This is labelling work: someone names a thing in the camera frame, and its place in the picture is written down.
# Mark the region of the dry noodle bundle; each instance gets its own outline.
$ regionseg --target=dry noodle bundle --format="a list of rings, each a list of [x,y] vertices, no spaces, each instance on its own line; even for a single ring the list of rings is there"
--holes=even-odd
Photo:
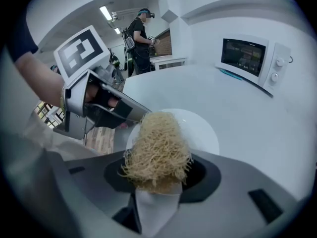
[[[165,193],[173,184],[185,182],[192,161],[180,126],[172,113],[148,113],[139,135],[124,154],[125,177],[141,190]]]

